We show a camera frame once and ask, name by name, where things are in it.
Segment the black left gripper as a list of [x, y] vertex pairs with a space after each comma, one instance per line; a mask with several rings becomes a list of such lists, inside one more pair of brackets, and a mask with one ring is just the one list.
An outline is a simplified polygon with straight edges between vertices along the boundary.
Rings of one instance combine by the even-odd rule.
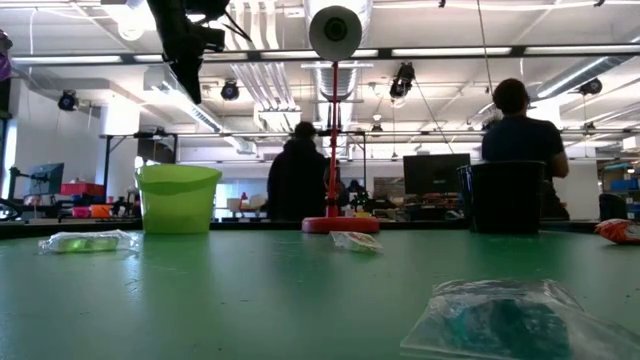
[[192, 22], [188, 14], [216, 21], [226, 14], [230, 0], [147, 0], [163, 47], [163, 60], [195, 104], [201, 103], [199, 71], [205, 50], [222, 52], [225, 31]]

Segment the clear green candy pack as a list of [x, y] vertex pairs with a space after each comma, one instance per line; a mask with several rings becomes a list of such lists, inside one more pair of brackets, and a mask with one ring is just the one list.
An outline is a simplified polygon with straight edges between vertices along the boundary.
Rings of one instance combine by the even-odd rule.
[[41, 253], [97, 253], [120, 250], [138, 252], [140, 236], [121, 230], [100, 232], [59, 232], [38, 242]]
[[332, 231], [330, 237], [337, 247], [354, 252], [378, 253], [383, 249], [373, 236], [365, 233]]

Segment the clear blue candy pack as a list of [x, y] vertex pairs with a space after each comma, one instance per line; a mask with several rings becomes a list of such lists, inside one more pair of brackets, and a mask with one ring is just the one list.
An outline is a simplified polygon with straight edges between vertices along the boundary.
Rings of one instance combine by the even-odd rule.
[[640, 360], [640, 335], [589, 313], [553, 280], [434, 287], [400, 343], [430, 360]]

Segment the orange white candy pack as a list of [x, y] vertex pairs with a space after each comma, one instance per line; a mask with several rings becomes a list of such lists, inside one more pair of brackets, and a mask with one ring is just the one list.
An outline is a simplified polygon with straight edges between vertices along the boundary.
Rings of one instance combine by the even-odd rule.
[[595, 226], [603, 238], [621, 245], [640, 245], [640, 223], [626, 219], [609, 219]]

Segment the person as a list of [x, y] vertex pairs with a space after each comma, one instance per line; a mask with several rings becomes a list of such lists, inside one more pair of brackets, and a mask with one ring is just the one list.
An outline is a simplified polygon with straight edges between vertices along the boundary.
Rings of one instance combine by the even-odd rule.
[[569, 174], [568, 157], [560, 131], [550, 121], [527, 115], [530, 97], [524, 83], [515, 78], [501, 81], [493, 103], [503, 118], [488, 127], [481, 156], [486, 162], [536, 161], [545, 164], [541, 184], [541, 217], [567, 220], [569, 213], [557, 196], [553, 180]]
[[316, 134], [311, 123], [301, 121], [273, 160], [267, 180], [270, 220], [299, 222], [325, 215], [328, 160], [316, 148]]

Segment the red desk lamp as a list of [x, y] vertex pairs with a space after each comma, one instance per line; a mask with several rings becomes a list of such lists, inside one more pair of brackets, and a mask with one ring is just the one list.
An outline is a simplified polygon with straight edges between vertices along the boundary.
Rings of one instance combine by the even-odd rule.
[[362, 40], [362, 23], [357, 14], [344, 6], [332, 5], [319, 10], [309, 26], [309, 40], [312, 49], [321, 60], [331, 63], [332, 75], [330, 92], [330, 160], [328, 170], [328, 194], [326, 215], [308, 217], [302, 221], [305, 233], [328, 234], [330, 232], [377, 233], [379, 221], [371, 217], [341, 216], [338, 206], [337, 189], [337, 140], [340, 135], [340, 105], [348, 95], [339, 92], [340, 62], [350, 58], [359, 48]]

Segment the red storage bin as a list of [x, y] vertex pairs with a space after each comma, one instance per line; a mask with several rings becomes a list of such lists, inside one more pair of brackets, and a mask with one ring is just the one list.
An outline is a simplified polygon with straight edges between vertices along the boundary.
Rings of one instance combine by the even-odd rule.
[[88, 195], [103, 196], [105, 194], [104, 186], [93, 183], [63, 183], [61, 185], [60, 194], [65, 196]]

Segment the small black monitor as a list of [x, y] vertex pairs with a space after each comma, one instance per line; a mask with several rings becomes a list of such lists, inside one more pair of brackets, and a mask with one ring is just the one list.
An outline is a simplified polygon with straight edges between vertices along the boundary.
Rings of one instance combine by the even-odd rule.
[[56, 195], [61, 191], [63, 182], [63, 163], [37, 165], [28, 171], [27, 195]]

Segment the purple round object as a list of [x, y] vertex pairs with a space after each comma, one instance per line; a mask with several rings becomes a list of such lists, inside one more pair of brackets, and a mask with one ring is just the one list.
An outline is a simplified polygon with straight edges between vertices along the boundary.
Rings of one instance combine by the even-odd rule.
[[11, 61], [9, 51], [13, 42], [8, 34], [0, 29], [0, 82], [5, 81], [11, 75]]

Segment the green table mat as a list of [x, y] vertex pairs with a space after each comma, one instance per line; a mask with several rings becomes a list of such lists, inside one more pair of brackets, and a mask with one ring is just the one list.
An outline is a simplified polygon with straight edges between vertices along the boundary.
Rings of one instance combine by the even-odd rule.
[[378, 240], [363, 254], [295, 230], [213, 231], [60, 255], [0, 240], [0, 359], [409, 360], [402, 340], [451, 280], [552, 279], [640, 333], [640, 246], [568, 232]]

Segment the large black monitor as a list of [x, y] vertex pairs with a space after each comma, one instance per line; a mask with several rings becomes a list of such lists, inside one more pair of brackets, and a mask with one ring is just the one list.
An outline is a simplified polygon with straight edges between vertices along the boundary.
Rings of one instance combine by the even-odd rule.
[[456, 193], [459, 191], [457, 170], [470, 163], [469, 154], [404, 156], [405, 193], [409, 195]]

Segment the black plastic bucket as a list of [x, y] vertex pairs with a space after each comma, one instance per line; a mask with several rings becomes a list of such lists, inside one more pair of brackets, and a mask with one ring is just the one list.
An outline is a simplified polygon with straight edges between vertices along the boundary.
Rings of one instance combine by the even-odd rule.
[[457, 169], [464, 217], [483, 234], [539, 230], [545, 165], [535, 161], [484, 162]]

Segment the shelf with blue bins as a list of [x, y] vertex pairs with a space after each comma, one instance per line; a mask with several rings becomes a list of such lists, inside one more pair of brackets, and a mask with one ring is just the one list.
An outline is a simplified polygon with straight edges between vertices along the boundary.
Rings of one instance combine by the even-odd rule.
[[640, 160], [605, 162], [599, 176], [600, 219], [640, 221]]

